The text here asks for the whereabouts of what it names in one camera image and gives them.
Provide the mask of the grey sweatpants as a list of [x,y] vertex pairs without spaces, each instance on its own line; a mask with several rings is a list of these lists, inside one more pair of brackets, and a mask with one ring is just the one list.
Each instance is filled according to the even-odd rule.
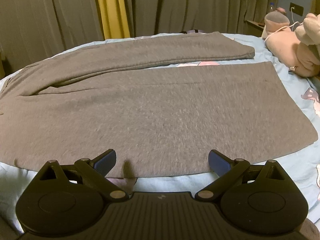
[[216,149],[258,163],[318,139],[271,62],[220,33],[80,48],[1,89],[1,162],[37,171],[110,148],[111,177],[207,172]]

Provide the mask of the purple black object behind bed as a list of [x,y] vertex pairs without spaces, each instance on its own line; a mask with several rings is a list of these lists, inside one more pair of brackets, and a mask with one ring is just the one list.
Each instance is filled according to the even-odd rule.
[[188,30],[188,31],[182,31],[180,33],[181,34],[196,34],[196,33],[205,34],[206,32],[199,30],[199,29],[193,29],[193,30]]

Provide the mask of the dark wooden nightstand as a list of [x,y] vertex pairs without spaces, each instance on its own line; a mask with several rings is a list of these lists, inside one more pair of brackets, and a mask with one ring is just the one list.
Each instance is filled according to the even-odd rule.
[[257,23],[254,21],[245,21],[245,34],[261,37],[264,31],[264,24],[263,23]]

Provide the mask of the grey pink plush toy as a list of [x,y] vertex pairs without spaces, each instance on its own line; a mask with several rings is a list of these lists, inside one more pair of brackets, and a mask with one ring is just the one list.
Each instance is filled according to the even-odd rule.
[[309,13],[301,25],[295,29],[295,34],[300,42],[306,45],[319,45],[319,15]]

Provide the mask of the grey curtain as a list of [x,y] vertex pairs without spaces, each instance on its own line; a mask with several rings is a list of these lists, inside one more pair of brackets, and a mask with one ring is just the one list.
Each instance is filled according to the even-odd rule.
[[[125,0],[130,37],[243,33],[277,0]],[[67,49],[106,40],[98,0],[1,0],[1,76]]]

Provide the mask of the plastic water bottle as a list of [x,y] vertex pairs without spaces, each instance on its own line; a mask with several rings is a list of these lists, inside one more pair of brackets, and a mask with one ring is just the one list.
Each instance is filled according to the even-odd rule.
[[268,5],[268,7],[267,7],[267,14],[268,13],[270,13],[270,12],[273,12],[273,11],[275,11],[275,4],[273,3],[273,2],[271,2],[269,5]]

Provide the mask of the yellow curtain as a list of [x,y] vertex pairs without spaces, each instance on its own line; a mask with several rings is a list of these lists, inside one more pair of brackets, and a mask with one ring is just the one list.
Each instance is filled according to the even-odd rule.
[[125,0],[98,0],[105,39],[129,38]]

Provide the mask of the black wall socket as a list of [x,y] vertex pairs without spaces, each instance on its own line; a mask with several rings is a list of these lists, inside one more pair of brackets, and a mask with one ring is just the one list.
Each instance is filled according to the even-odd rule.
[[297,5],[295,3],[290,3],[290,11],[294,14],[297,14],[299,16],[303,16],[304,14],[304,7],[301,5]]

